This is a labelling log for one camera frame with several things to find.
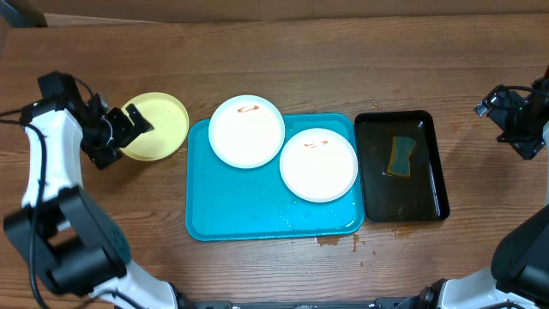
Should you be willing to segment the yellow plate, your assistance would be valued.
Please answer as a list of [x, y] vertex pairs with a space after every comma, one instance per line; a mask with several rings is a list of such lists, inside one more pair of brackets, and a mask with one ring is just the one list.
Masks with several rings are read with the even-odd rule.
[[157, 161], [173, 155], [183, 145], [189, 131], [189, 115], [184, 105], [175, 97], [150, 92], [129, 100], [125, 109], [133, 104], [137, 111], [154, 127], [141, 134], [122, 152], [139, 161]]

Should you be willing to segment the green yellow sponge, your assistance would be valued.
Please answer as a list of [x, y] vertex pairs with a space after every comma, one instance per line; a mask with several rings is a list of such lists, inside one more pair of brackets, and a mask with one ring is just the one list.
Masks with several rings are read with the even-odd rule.
[[415, 149], [416, 141], [409, 136], [393, 136], [389, 161], [385, 173], [389, 176], [411, 176], [410, 157]]

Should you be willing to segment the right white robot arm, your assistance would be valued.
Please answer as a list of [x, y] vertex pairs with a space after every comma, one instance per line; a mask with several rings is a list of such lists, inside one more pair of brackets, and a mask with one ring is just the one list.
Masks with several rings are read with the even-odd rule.
[[[502, 130], [524, 160], [548, 147], [548, 74], [529, 87], [497, 85], [474, 108]], [[372, 308], [547, 308], [548, 207], [505, 236], [489, 267], [460, 279], [440, 279], [406, 299], [378, 298]]]

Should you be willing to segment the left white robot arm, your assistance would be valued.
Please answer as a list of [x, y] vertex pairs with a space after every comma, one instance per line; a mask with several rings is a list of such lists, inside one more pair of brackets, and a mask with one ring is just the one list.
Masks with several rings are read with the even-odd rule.
[[30, 146], [21, 210], [6, 215], [3, 231], [28, 267], [33, 297], [38, 285], [53, 294], [102, 299], [116, 308], [191, 308], [170, 282], [133, 261], [124, 233], [87, 194], [80, 154], [99, 169], [121, 159], [122, 148], [153, 126], [134, 105], [109, 107], [98, 93], [83, 100], [83, 82], [53, 71], [38, 79], [41, 100], [15, 120]]

